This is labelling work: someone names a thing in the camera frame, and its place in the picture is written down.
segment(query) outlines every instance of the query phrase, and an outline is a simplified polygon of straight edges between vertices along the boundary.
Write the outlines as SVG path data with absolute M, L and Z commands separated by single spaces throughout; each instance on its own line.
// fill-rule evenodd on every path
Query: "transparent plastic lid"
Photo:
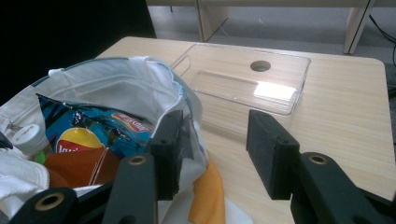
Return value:
M 204 122 L 246 133 L 251 108 L 288 128 L 309 64 L 287 54 L 195 44 L 172 67 L 203 101 Z

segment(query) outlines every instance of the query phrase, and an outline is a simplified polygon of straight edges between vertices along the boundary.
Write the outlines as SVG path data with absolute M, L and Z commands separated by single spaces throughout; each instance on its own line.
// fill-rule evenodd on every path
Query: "orange cloth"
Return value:
M 225 224 L 224 189 L 221 175 L 212 160 L 194 182 L 194 199 L 189 214 L 194 224 Z

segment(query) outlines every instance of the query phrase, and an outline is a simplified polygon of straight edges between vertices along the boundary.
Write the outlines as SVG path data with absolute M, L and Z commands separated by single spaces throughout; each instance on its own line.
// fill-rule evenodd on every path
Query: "bottle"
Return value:
M 12 145 L 32 161 L 43 164 L 52 148 L 45 129 L 37 124 L 30 124 L 18 130 L 11 139 Z

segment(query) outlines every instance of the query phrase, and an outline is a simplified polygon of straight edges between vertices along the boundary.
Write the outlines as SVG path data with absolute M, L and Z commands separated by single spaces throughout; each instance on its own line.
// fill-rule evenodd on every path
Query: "black cable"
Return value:
M 383 31 L 381 28 L 379 28 L 378 24 L 376 23 L 376 21 L 374 20 L 374 18 L 372 17 L 372 15 L 369 16 L 370 20 L 373 22 L 373 24 L 375 25 L 375 27 L 379 30 L 379 32 L 390 42 L 392 42 L 393 44 L 395 44 L 395 46 L 393 47 L 393 52 L 392 52 L 392 62 L 393 65 L 396 67 L 396 62 L 395 62 L 395 51 L 396 51 L 396 38 L 388 35 L 385 31 Z

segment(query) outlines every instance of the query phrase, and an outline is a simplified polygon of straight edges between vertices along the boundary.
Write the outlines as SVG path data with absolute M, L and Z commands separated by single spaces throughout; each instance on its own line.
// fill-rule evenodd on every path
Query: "black chair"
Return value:
M 155 38 L 145 0 L 3 1 L 0 105 L 53 68 L 95 58 L 125 36 Z

